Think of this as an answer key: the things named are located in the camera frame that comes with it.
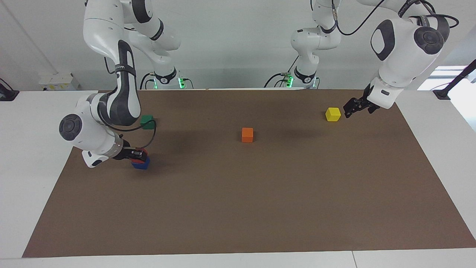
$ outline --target brown table surface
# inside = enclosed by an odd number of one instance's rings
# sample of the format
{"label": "brown table surface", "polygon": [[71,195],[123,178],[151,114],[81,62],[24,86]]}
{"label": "brown table surface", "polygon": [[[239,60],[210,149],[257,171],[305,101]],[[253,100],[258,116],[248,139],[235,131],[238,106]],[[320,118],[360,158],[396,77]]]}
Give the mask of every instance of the brown table surface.
{"label": "brown table surface", "polygon": [[360,94],[140,92],[149,170],[73,149],[23,256],[476,247],[396,105],[325,120]]}

